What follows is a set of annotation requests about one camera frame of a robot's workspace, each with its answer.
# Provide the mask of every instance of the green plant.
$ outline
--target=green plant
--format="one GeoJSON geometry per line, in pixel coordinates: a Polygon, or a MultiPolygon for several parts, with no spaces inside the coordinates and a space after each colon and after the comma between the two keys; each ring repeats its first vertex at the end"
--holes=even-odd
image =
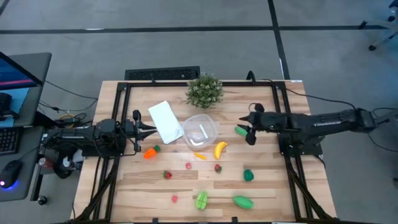
{"type": "Polygon", "coordinates": [[[187,103],[203,109],[221,102],[224,96],[223,82],[213,75],[201,74],[196,80],[188,82],[187,103]]]}

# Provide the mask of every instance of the white cloth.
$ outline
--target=white cloth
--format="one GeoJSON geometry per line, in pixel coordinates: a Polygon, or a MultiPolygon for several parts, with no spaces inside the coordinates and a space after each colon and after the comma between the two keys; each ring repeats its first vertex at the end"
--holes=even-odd
{"type": "Polygon", "coordinates": [[[168,144],[184,134],[181,124],[167,101],[149,108],[148,111],[164,144],[168,144]]]}

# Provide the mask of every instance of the concrete floor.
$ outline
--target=concrete floor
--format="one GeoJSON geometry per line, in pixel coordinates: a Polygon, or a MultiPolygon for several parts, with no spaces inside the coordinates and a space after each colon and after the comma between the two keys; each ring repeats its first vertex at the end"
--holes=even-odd
{"type": "MultiPolygon", "coordinates": [[[[390,0],[277,0],[280,26],[352,26],[390,16],[390,0]]],[[[0,16],[1,30],[90,29],[179,26],[271,26],[267,1],[11,0],[0,16]]],[[[398,39],[374,52],[368,45],[386,30],[281,31],[291,79],[308,94],[345,100],[368,110],[398,107],[398,39]]],[[[5,54],[51,52],[47,79],[82,95],[96,96],[103,80],[122,80],[125,69],[199,65],[221,79],[281,79],[273,31],[161,32],[123,34],[1,34],[5,54]]],[[[42,100],[70,109],[87,99],[45,85],[42,100]]],[[[347,109],[309,99],[312,113],[347,109]]],[[[92,117],[94,108],[87,110],[92,117]]],[[[52,118],[59,114],[45,109],[52,118]]],[[[396,129],[372,133],[379,144],[398,150],[396,129]]],[[[340,133],[322,143],[326,172],[338,216],[358,222],[396,223],[398,154],[374,146],[364,134],[340,133]]],[[[64,222],[70,216],[78,175],[45,176],[40,207],[29,200],[3,202],[0,223],[64,222]]]]}

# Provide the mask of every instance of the toy fruit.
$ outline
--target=toy fruit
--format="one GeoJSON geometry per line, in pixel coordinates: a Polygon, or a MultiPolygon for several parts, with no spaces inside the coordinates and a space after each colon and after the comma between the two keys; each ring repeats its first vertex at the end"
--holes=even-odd
{"type": "Polygon", "coordinates": [[[221,172],[222,169],[223,169],[223,168],[222,168],[220,165],[218,165],[218,164],[216,164],[216,165],[214,166],[214,170],[217,172],[217,174],[219,174],[219,173],[221,172]]]}
{"type": "Polygon", "coordinates": [[[197,158],[207,160],[206,156],[204,156],[204,155],[202,155],[202,154],[194,153],[194,155],[195,155],[197,158]]]}
{"type": "Polygon", "coordinates": [[[221,152],[223,151],[224,147],[228,145],[226,142],[219,142],[216,147],[214,148],[214,157],[216,159],[220,159],[221,152]]]}
{"type": "Polygon", "coordinates": [[[160,147],[158,145],[156,145],[153,148],[148,149],[148,151],[146,151],[144,153],[144,159],[149,159],[149,158],[156,156],[156,152],[159,152],[159,151],[160,151],[160,147]]]}
{"type": "Polygon", "coordinates": [[[248,134],[248,132],[241,127],[235,127],[235,132],[236,134],[241,135],[243,137],[245,137],[248,134]]]}
{"type": "Polygon", "coordinates": [[[254,206],[253,201],[245,196],[235,196],[234,202],[237,206],[245,209],[251,209],[254,206]]]}
{"type": "Polygon", "coordinates": [[[185,167],[186,167],[187,169],[192,169],[192,164],[191,164],[190,162],[187,162],[187,163],[185,164],[185,167]]]}
{"type": "Polygon", "coordinates": [[[169,171],[165,170],[165,171],[163,172],[163,177],[164,177],[165,179],[171,179],[171,178],[172,178],[172,173],[170,173],[169,171]]]}
{"type": "Polygon", "coordinates": [[[254,174],[251,172],[251,170],[247,169],[243,172],[243,177],[245,181],[249,182],[254,179],[254,174]]]}
{"type": "Polygon", "coordinates": [[[177,197],[176,195],[174,195],[174,196],[172,197],[173,203],[177,202],[177,200],[178,200],[178,197],[177,197]]]}
{"type": "Polygon", "coordinates": [[[197,209],[205,209],[207,205],[207,192],[202,191],[198,194],[197,199],[195,200],[195,206],[197,209]]]}

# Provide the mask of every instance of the wooden tabletop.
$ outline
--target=wooden tabletop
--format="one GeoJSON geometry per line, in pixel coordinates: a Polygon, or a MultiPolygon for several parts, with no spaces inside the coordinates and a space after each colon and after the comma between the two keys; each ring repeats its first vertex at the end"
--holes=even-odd
{"type": "MultiPolygon", "coordinates": [[[[111,117],[117,83],[103,82],[94,123],[111,117]]],[[[301,82],[289,81],[286,85],[298,93],[305,93],[301,82]]],[[[187,87],[132,88],[127,118],[132,119],[133,110],[140,110],[143,122],[154,125],[148,108],[164,100],[170,103],[181,123],[196,114],[209,115],[218,125],[218,137],[210,147],[200,149],[207,160],[195,157],[183,138],[163,145],[157,133],[149,136],[141,142],[142,153],[121,158],[111,222],[151,222],[152,218],[159,218],[160,222],[230,222],[231,217],[238,217],[241,222],[294,221],[284,158],[279,154],[276,134],[257,133],[256,145],[249,146],[234,132],[236,124],[245,124],[238,118],[248,115],[250,103],[262,103],[266,111],[275,111],[271,88],[225,86],[223,102],[207,110],[187,105],[186,90],[187,87]],[[213,150],[220,141],[227,142],[228,146],[221,159],[216,160],[213,150]],[[156,144],[161,152],[151,160],[144,160],[143,152],[156,144]],[[192,163],[191,170],[185,168],[187,162],[192,163]],[[223,168],[220,174],[214,171],[216,164],[223,168]],[[244,181],[245,169],[252,170],[253,181],[244,181]],[[172,173],[170,180],[163,178],[164,170],[172,173]],[[202,190],[208,192],[208,204],[204,210],[198,210],[195,199],[202,190]],[[172,202],[174,195],[178,197],[177,203],[172,202]],[[254,208],[237,207],[233,202],[235,195],[249,197],[254,208]]],[[[310,113],[306,97],[288,94],[292,112],[310,113]]],[[[127,144],[126,153],[132,152],[132,144],[127,144]]],[[[302,160],[309,191],[327,213],[335,216],[323,164],[313,156],[302,156],[302,160]]],[[[77,215],[90,201],[96,162],[97,157],[90,157],[83,164],[74,204],[77,215]]],[[[302,194],[297,191],[300,210],[305,217],[302,194]]],[[[105,203],[102,203],[100,217],[104,217],[104,211],[105,203]]]]}

